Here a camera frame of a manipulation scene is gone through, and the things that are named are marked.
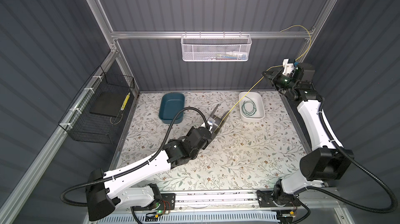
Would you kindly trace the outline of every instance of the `coiled green wire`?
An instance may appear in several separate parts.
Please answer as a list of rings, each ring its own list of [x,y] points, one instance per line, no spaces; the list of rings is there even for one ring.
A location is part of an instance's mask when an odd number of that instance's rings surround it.
[[[243,104],[242,104],[242,112],[243,112],[243,114],[244,114],[245,116],[252,116],[252,115],[254,115],[254,114],[257,112],[256,104],[255,104],[254,101],[253,101],[252,99],[250,99],[249,97],[247,97],[247,96],[245,96],[245,97],[246,97],[247,99],[249,99],[250,101],[245,101],[245,102],[243,102]],[[246,103],[250,103],[250,104],[253,105],[253,108],[252,108],[252,110],[251,110],[250,112],[247,111],[246,108],[245,108]]]

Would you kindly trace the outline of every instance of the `wire basket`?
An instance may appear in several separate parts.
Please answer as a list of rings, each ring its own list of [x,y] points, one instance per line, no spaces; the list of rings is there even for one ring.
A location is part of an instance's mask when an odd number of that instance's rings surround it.
[[[85,90],[84,93],[86,94],[81,103],[75,108],[70,107],[64,113],[65,116],[68,111],[73,111],[70,120],[68,122],[60,121],[58,124],[75,141],[105,144],[118,142],[134,100],[133,77],[103,72],[94,82],[93,86]],[[130,96],[124,110],[120,111],[116,117],[110,117],[90,112],[102,93],[125,96],[130,93]]]
[[[247,61],[252,43],[250,35],[242,34],[182,35],[180,42],[184,61]]]

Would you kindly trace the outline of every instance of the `floral patterned surface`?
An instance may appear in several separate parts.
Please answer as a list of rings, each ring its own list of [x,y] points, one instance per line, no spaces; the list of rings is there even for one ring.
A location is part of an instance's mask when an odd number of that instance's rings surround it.
[[[156,174],[137,186],[157,183],[161,191],[271,188],[295,172],[305,155],[297,132],[279,94],[258,92],[266,116],[260,122],[244,122],[236,106],[213,142],[196,159],[170,171]],[[126,166],[155,152],[168,125],[158,118],[164,93],[140,95],[117,167]],[[221,117],[237,101],[239,92],[184,93],[185,106],[197,107],[206,117],[217,104]],[[187,134],[203,123],[195,111],[185,111],[184,120],[173,126],[168,139]]]

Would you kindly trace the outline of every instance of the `teal plastic bin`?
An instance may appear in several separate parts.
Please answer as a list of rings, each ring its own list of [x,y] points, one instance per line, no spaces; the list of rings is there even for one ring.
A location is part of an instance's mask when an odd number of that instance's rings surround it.
[[[185,96],[181,93],[168,93],[161,99],[160,111],[158,117],[165,124],[171,124],[176,113],[185,107]],[[183,112],[180,113],[175,120],[174,124],[183,121]]]

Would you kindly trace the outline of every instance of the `gray wall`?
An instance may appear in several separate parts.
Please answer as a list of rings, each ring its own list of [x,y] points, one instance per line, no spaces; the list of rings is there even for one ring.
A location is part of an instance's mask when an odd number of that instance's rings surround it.
[[[326,116],[345,148],[400,198],[400,0],[339,0],[305,62],[326,98]],[[337,187],[342,197],[387,207],[386,193],[353,165]],[[356,223],[398,223],[400,211],[349,207]]]
[[[313,26],[326,0],[100,0],[114,31],[279,31]],[[248,89],[303,40],[253,39],[247,62],[182,61],[179,40],[120,40],[141,91]],[[260,83],[256,88],[267,88]]]
[[[85,0],[0,0],[0,18],[2,205],[109,48]],[[63,223],[39,214],[67,209],[52,188],[85,181],[88,167],[110,162],[111,149],[66,140],[15,223]],[[73,211],[70,218],[82,218]]]

